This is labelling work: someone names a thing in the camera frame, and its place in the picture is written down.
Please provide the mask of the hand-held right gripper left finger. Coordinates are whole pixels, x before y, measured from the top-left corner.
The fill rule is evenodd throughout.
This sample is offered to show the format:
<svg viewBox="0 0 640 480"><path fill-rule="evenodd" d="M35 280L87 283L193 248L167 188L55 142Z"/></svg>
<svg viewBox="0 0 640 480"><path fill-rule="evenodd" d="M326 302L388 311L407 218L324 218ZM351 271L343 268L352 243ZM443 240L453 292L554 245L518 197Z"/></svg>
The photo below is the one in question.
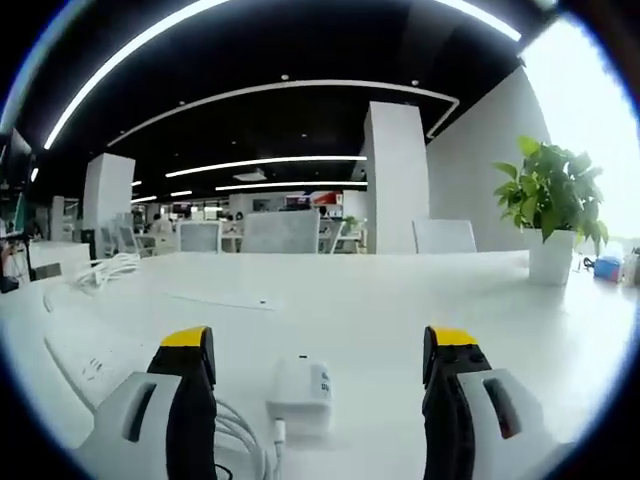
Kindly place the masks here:
<svg viewBox="0 0 640 480"><path fill-rule="evenodd" d="M76 461L92 479L215 479L215 383L212 329L169 335L98 406Z"/></svg>

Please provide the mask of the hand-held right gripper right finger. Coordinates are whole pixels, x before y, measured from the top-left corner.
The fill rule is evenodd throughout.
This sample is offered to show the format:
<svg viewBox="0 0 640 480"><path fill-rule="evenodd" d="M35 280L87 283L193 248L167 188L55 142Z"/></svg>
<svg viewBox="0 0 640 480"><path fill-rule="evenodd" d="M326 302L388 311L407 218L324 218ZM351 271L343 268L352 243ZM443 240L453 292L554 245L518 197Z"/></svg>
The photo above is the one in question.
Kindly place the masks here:
<svg viewBox="0 0 640 480"><path fill-rule="evenodd" d="M569 453L533 393L464 330L425 328L422 382L426 479L544 479Z"/></svg>

